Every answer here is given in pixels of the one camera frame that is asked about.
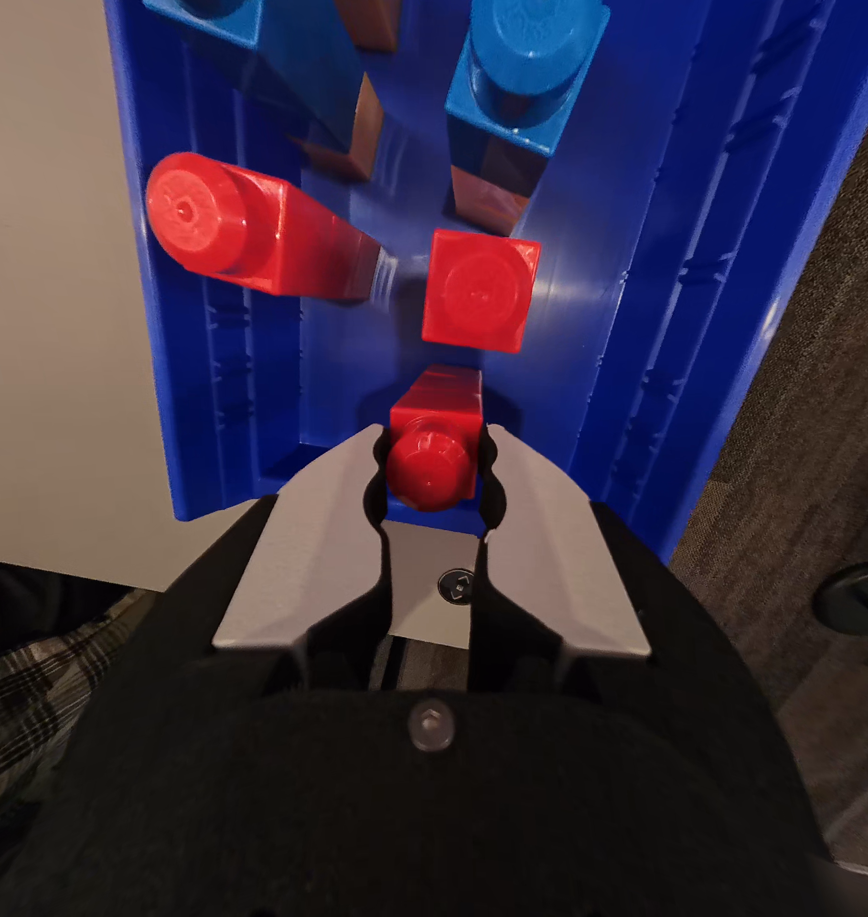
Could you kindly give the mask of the red mega block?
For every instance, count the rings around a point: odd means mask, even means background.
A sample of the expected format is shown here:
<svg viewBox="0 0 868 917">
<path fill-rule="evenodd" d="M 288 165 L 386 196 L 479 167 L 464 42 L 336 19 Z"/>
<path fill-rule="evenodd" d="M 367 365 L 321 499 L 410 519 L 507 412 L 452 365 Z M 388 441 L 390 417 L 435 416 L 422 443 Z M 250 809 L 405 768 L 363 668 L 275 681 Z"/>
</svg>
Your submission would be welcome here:
<svg viewBox="0 0 868 917">
<path fill-rule="evenodd" d="M 451 510 L 471 500 L 483 426 L 482 372 L 430 366 L 390 411 L 390 491 L 419 512 Z"/>
<path fill-rule="evenodd" d="M 289 181 L 179 152 L 153 168 L 146 213 L 162 248 L 203 277 L 273 296 L 371 297 L 380 243 Z"/>
<path fill-rule="evenodd" d="M 516 354 L 523 344 L 542 246 L 438 228 L 431 239 L 421 337 Z"/>
</svg>

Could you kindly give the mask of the blue plastic bin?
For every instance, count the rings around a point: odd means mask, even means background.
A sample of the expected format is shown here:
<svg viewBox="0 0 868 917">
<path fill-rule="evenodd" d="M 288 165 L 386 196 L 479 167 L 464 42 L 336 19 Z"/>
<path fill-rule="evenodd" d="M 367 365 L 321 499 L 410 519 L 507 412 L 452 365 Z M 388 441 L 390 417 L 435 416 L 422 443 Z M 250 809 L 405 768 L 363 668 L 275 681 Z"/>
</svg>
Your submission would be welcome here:
<svg viewBox="0 0 868 917">
<path fill-rule="evenodd" d="M 405 2 L 366 55 L 386 111 L 371 182 L 300 169 L 279 113 L 165 17 L 105 2 L 172 510 L 274 493 L 429 364 L 482 369 L 485 418 L 668 560 L 868 125 L 868 2 L 609 2 L 611 22 L 515 235 L 542 246 L 518 354 L 424 342 L 455 217 L 445 103 L 470 2 Z M 370 302 L 197 277 L 144 187 L 192 151 L 298 183 L 383 246 Z"/>
</svg>

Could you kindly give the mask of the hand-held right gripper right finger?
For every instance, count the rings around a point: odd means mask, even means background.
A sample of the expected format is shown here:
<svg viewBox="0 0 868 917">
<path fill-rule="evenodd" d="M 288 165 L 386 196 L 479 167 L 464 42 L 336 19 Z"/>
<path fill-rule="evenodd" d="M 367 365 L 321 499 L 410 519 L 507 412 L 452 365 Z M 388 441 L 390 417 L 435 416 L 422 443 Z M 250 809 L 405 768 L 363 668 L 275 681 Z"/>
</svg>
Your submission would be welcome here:
<svg viewBox="0 0 868 917">
<path fill-rule="evenodd" d="M 592 692 L 596 665 L 652 648 L 586 493 L 497 424 L 479 447 L 471 692 Z"/>
</svg>

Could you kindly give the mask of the black chair base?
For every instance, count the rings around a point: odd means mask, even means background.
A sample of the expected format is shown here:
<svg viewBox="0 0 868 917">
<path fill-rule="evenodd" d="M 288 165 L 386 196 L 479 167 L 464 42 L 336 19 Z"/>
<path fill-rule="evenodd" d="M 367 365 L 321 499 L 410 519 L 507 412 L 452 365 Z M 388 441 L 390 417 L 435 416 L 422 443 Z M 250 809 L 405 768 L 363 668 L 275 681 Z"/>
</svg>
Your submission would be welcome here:
<svg viewBox="0 0 868 917">
<path fill-rule="evenodd" d="M 826 577 L 812 600 L 815 619 L 846 636 L 868 636 L 868 562 Z"/>
</svg>

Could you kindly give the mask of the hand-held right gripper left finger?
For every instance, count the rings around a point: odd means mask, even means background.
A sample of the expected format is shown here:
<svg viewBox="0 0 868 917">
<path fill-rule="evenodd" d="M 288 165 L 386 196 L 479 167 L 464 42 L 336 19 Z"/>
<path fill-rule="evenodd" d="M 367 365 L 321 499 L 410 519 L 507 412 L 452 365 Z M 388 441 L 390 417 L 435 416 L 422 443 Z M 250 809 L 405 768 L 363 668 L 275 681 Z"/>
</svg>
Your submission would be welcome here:
<svg viewBox="0 0 868 917">
<path fill-rule="evenodd" d="M 367 690 L 393 623 L 385 427 L 371 424 L 276 496 L 212 647 L 273 652 L 282 681 Z"/>
</svg>

